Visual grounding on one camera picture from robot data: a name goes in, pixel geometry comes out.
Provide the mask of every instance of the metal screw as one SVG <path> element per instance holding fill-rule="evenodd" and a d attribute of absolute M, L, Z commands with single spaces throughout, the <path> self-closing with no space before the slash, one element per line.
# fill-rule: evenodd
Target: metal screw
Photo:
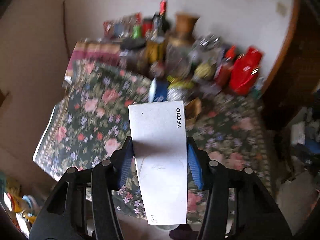
<path fill-rule="evenodd" d="M 244 172 L 246 174 L 251 174 L 251 173 L 253 173 L 253 170 L 251 168 L 249 168 L 249 167 L 246 167 L 246 168 L 244 168 Z"/>
<path fill-rule="evenodd" d="M 102 164 L 102 166 L 108 166 L 111 164 L 111 161 L 110 160 L 103 160 L 101 164 Z"/>
<path fill-rule="evenodd" d="M 75 167 L 70 167 L 69 169 L 67 169 L 67 173 L 74 173 L 77 169 Z"/>
<path fill-rule="evenodd" d="M 217 167 L 219 165 L 219 163 L 217 161 L 215 161 L 215 160 L 212 160 L 212 161 L 209 161 L 209 165 L 211 167 Z"/>

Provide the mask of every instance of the wooden door frame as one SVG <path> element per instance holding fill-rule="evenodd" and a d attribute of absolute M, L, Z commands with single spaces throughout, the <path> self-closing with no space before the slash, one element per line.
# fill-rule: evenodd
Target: wooden door frame
<path fill-rule="evenodd" d="M 287 54 L 287 51 L 290 47 L 293 35 L 296 31 L 297 27 L 297 21 L 300 11 L 300 0 L 293 0 L 293 6 L 292 6 L 292 12 L 291 12 L 291 19 L 288 26 L 287 35 L 284 39 L 284 42 L 282 44 L 282 47 L 280 49 L 280 52 L 278 54 L 278 58 L 276 59 L 267 79 L 265 80 L 263 87 L 262 87 L 262 94 L 267 90 L 267 88 L 270 86 L 272 80 L 276 76 L 280 66 L 282 65 L 282 62 L 285 58 L 285 55 Z"/>

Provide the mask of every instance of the red bottle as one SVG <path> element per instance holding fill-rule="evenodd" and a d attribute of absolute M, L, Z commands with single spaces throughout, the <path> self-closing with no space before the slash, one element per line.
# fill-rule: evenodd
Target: red bottle
<path fill-rule="evenodd" d="M 229 87 L 239 95 L 245 96 L 258 78 L 259 62 L 263 54 L 250 46 L 247 53 L 236 60 L 231 72 Z"/>
<path fill-rule="evenodd" d="M 233 69 L 233 59 L 236 56 L 235 54 L 236 46 L 232 46 L 227 52 L 226 55 L 218 67 L 214 80 L 221 87 L 224 88 L 230 79 L 231 71 Z"/>

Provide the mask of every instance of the blue gripper pad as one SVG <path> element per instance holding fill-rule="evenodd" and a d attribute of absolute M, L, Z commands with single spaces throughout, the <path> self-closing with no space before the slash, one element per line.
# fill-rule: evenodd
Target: blue gripper pad
<path fill-rule="evenodd" d="M 133 158 L 133 145 L 131 136 L 127 136 L 121 149 L 113 152 L 110 161 L 118 171 L 117 186 L 121 188 L 127 181 L 131 161 Z"/>
<path fill-rule="evenodd" d="M 188 164 L 191 170 L 194 183 L 198 186 L 199 190 L 202 190 L 204 186 L 202 169 L 201 169 L 199 160 L 196 157 L 195 149 L 189 142 L 188 142 Z"/>

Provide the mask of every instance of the red container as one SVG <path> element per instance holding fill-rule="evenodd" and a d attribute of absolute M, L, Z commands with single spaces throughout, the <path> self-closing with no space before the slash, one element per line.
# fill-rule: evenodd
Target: red container
<path fill-rule="evenodd" d="M 259 62 L 263 54 L 255 47 L 249 47 L 247 53 L 236 60 L 231 72 L 229 87 L 239 95 L 245 96 L 258 78 Z"/>
<path fill-rule="evenodd" d="M 162 15 L 167 11 L 167 0 L 162 0 L 160 3 L 160 12 L 159 14 Z"/>
<path fill-rule="evenodd" d="M 142 36 L 145 37 L 147 32 L 152 31 L 152 18 L 144 18 L 142 21 Z"/>
<path fill-rule="evenodd" d="M 232 46 L 227 51 L 225 58 L 216 71 L 214 80 L 221 88 L 224 88 L 228 84 L 228 81 L 230 79 L 231 71 L 233 69 L 232 61 L 236 56 L 235 50 L 236 46 Z"/>

